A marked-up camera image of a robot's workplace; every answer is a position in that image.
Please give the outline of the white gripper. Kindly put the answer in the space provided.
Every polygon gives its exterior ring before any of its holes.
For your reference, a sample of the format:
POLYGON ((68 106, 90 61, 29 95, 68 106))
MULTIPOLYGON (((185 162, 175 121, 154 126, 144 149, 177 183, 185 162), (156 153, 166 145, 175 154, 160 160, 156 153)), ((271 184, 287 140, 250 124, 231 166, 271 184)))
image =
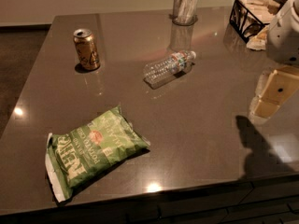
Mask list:
MULTIPOLYGON (((277 63, 299 64, 299 0, 288 0, 270 22, 266 54, 277 63)), ((271 72, 263 72, 250 105, 250 113, 268 119, 298 90, 298 67, 285 65, 271 72)))

